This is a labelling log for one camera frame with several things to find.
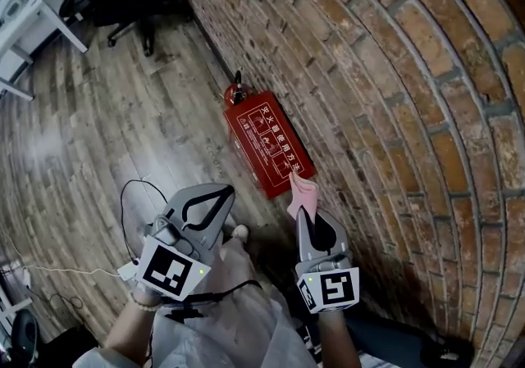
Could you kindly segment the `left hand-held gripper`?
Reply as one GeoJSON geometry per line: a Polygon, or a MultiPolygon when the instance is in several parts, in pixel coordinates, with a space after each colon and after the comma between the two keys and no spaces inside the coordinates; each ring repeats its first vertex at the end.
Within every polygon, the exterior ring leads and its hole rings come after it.
{"type": "Polygon", "coordinates": [[[170,299],[184,301],[211,270],[210,249],[234,201],[235,190],[229,184],[198,184],[177,192],[165,207],[166,216],[157,216],[144,238],[136,281],[170,299]],[[212,207],[202,221],[189,223],[189,209],[208,201],[212,207]],[[193,238],[184,226],[191,229],[193,238]]]}

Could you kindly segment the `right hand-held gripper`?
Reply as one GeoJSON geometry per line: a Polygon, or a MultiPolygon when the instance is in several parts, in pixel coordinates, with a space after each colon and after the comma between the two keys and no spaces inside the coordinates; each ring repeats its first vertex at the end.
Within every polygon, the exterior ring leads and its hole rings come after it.
{"type": "Polygon", "coordinates": [[[359,303],[359,268],[352,266],[347,252],[345,227],[325,210],[317,210],[313,224],[303,206],[299,207],[295,222],[301,261],[295,267],[297,287],[308,311],[339,311],[359,303]],[[328,257],[312,260],[316,250],[328,257]]]}

